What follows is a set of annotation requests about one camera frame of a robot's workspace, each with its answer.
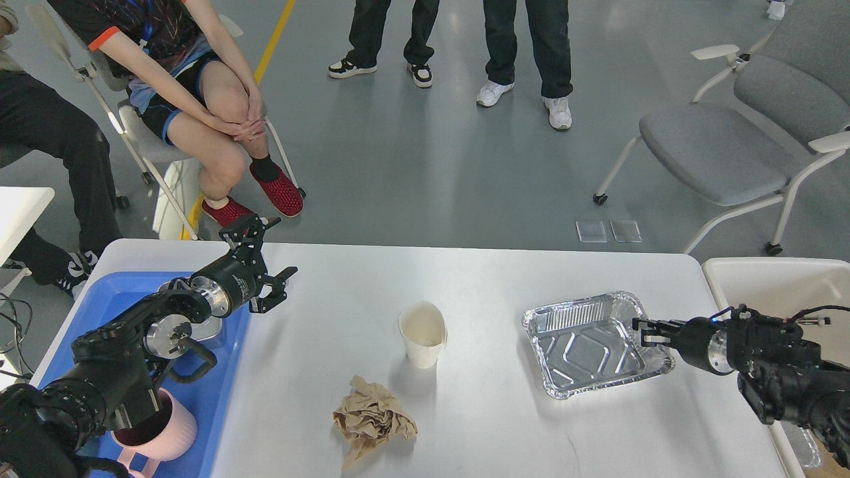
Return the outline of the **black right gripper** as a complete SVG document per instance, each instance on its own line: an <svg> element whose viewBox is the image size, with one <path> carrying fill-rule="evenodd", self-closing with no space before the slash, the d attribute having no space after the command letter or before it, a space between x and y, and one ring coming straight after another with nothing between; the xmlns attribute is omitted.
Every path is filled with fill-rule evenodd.
<svg viewBox="0 0 850 478"><path fill-rule="evenodd" d="M646 332L640 334L643 347L674 348L689 365L719 376L734 372L726 356L726 325L722 321L707 317L689 321L634 317L632 329Z"/></svg>

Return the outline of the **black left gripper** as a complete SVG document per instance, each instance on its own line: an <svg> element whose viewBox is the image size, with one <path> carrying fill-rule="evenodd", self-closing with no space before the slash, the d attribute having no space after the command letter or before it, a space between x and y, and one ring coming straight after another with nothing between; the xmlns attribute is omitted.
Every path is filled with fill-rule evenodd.
<svg viewBox="0 0 850 478"><path fill-rule="evenodd" d="M249 311L264 314L288 298L286 286L298 267L289 266L269 276L261 258L265 232L279 223L280 217L246 214L218 231L231 255L218 258L189 278L189 288L206 299L213 317L228 317L247 302Z"/></svg>

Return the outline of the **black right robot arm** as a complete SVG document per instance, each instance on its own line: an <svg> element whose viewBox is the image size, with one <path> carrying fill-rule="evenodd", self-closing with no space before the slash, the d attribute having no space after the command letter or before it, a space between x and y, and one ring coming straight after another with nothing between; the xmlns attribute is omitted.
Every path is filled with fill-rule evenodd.
<svg viewBox="0 0 850 478"><path fill-rule="evenodd" d="M641 345L676 350L691 366L715 375L738 373L738 390L763 424L788 422L810 430L838 465L849 453L849 371L823 360L798 320L769 317L747 305L710 317L656 321L635 317Z"/></svg>

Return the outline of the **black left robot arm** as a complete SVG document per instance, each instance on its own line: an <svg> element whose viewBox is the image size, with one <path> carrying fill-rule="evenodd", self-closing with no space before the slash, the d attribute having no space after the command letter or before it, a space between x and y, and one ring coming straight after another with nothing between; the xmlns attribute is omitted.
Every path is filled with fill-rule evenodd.
<svg viewBox="0 0 850 478"><path fill-rule="evenodd" d="M189 278L174 279L72 343L73 367L44 388L14 384L2 392L2 464L17 477L87 477L130 471L114 459L79 454L109 430L127 429L163 408L167 379L193 383L216 366L204 341L222 319L248 303L264 313L286 299L297 268L275 276L261 252L279 218L249 214L220 231L224 256Z"/></svg>

